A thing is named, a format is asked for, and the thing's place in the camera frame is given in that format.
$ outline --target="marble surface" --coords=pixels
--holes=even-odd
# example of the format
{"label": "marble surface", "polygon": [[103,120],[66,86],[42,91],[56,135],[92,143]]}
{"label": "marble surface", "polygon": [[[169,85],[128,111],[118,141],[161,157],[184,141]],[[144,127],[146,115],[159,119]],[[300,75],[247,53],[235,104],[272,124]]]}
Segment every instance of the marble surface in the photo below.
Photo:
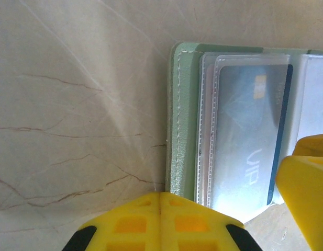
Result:
{"label": "marble surface", "polygon": [[[0,0],[0,250],[60,250],[163,190],[179,41],[323,49],[323,0]],[[285,206],[249,228],[266,250],[308,249]]]}

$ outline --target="white marble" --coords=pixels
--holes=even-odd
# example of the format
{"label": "white marble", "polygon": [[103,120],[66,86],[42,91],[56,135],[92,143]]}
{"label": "white marble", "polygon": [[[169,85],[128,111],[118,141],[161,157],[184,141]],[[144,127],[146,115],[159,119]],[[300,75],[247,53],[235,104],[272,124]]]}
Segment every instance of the white marble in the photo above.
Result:
{"label": "white marble", "polygon": [[323,49],[323,1],[0,0],[0,250],[163,189],[178,41]]}

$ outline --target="yellow plastic part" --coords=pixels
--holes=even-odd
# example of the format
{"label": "yellow plastic part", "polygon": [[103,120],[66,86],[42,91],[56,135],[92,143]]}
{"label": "yellow plastic part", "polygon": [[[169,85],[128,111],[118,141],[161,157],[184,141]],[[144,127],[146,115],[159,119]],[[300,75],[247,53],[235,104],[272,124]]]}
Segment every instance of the yellow plastic part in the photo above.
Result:
{"label": "yellow plastic part", "polygon": [[323,134],[297,143],[276,184],[311,249],[323,250]]}
{"label": "yellow plastic part", "polygon": [[168,192],[150,193],[91,221],[86,251],[239,251],[226,229],[243,224]]}

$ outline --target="green leather cover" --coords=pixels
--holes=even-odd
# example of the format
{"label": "green leather cover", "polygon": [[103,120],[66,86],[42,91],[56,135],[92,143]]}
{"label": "green leather cover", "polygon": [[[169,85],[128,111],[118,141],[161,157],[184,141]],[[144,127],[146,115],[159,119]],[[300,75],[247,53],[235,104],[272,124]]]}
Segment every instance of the green leather cover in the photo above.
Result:
{"label": "green leather cover", "polygon": [[261,47],[180,43],[171,52],[166,191],[194,200],[199,62],[205,52],[262,53]]}

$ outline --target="white stitching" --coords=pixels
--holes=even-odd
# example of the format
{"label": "white stitching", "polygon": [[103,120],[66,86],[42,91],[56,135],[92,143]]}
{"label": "white stitching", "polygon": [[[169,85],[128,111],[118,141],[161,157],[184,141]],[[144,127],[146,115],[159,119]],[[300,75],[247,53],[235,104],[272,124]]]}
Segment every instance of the white stitching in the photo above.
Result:
{"label": "white stitching", "polygon": [[183,53],[205,53],[203,51],[180,51],[177,56],[177,135],[176,135],[176,160],[175,160],[175,176],[177,175],[177,166],[179,163],[179,138],[180,138],[180,56]]}

